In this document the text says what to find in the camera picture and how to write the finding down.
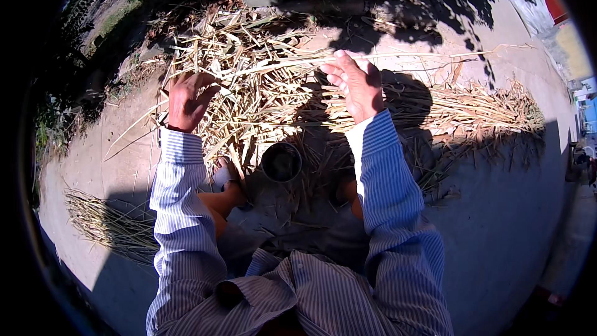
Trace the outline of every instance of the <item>blue striped sleeve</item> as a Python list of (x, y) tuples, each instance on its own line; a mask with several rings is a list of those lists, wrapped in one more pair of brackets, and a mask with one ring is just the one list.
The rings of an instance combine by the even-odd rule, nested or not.
[(160, 280), (147, 312), (148, 335), (166, 332), (226, 279), (213, 219), (194, 191), (205, 179), (201, 139), (168, 129), (161, 138), (162, 160), (149, 202), (157, 214), (153, 235), (160, 250), (153, 264)]
[(451, 335), (441, 280), (444, 245), (421, 216), (423, 196), (404, 160), (388, 110), (346, 137), (354, 153), (365, 231), (365, 268), (382, 313), (409, 334)]

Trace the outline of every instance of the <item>concrete ground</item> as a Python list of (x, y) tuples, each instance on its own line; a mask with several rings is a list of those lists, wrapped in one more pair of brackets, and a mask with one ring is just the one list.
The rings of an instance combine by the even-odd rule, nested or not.
[[(525, 171), (515, 164), (508, 171), (484, 161), (478, 160), (476, 166), (472, 159), (463, 161), (445, 181), (446, 187), (460, 191), (461, 198), (424, 212), (444, 237), (443, 291), (456, 335), (498, 334), (531, 294), (563, 209), (567, 144), (577, 137), (575, 109), (541, 42), (529, 37), (508, 0), (489, 2), (489, 10), (482, 15), (489, 15), (491, 24), (455, 14), (459, 26), (440, 22), (437, 35), (431, 39), (398, 39), (363, 28), (359, 36), (375, 46), (356, 37), (344, 39), (344, 31), (333, 29), (322, 31), (318, 40), (343, 43), (343, 48), (366, 53), (398, 48), (458, 54), (524, 43), (533, 47), (501, 48), (484, 60), (475, 58), (464, 64), (458, 79), (461, 84), (473, 81), (499, 89), (509, 86), (508, 78), (515, 76), (542, 109), (547, 131), (545, 153), (538, 165)], [(426, 84), (443, 80), (451, 69), (414, 58), (399, 61), (380, 58), (376, 64), (380, 70), (407, 72)], [(107, 161), (102, 158), (111, 140), (155, 104), (158, 84), (158, 76), (153, 76), (120, 107), (106, 107), (86, 138), (74, 140), (69, 155), (50, 161), (42, 174), (39, 220), (52, 249), (99, 315), (123, 335), (145, 333), (145, 313), (157, 288), (156, 273), (152, 267), (135, 265), (79, 236), (67, 222), (63, 190), (79, 188), (98, 198), (120, 198), (135, 204), (145, 201), (160, 158), (149, 127), (137, 125), (112, 148), (115, 156)], [(276, 221), (274, 213), (265, 208), (268, 202), (258, 202), (260, 205), (250, 212), (233, 211), (230, 219), (242, 221), (242, 227), (250, 231), (260, 224), (280, 225), (283, 217)], [(322, 223), (334, 216), (324, 207), (315, 214), (321, 214)]]

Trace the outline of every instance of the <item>hand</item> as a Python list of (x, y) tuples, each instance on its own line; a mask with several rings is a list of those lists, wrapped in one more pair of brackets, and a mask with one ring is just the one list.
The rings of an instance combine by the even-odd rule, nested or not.
[(211, 85), (217, 79), (207, 73), (184, 73), (170, 84), (168, 129), (191, 133), (205, 115), (207, 105), (220, 91), (220, 86), (208, 87), (199, 97), (200, 87)]
[(338, 86), (346, 95), (346, 109), (355, 123), (375, 116), (383, 110), (382, 75), (368, 60), (354, 60), (353, 52), (334, 52), (335, 62), (321, 65), (328, 81)]

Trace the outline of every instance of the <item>striped shirt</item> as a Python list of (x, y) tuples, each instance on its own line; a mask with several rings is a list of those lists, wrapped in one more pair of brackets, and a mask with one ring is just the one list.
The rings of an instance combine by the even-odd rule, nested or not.
[[(164, 129), (150, 201), (158, 216), (160, 281), (147, 333), (256, 335), (294, 308), (308, 335), (452, 335), (441, 292), (442, 239), (421, 216), (421, 190), (388, 110), (346, 136), (371, 236), (366, 276), (320, 255), (295, 250), (281, 259), (258, 249), (244, 277), (226, 280), (213, 219), (194, 191), (205, 179), (201, 140)], [(242, 298), (220, 301), (215, 294), (222, 282), (232, 282)]]

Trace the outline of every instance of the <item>shirt cuff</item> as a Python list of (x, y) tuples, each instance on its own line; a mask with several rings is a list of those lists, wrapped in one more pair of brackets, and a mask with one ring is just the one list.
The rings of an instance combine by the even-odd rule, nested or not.
[(201, 138), (197, 135), (160, 129), (164, 161), (174, 163), (203, 163)]
[(399, 143), (390, 111), (385, 109), (346, 133), (355, 161)]

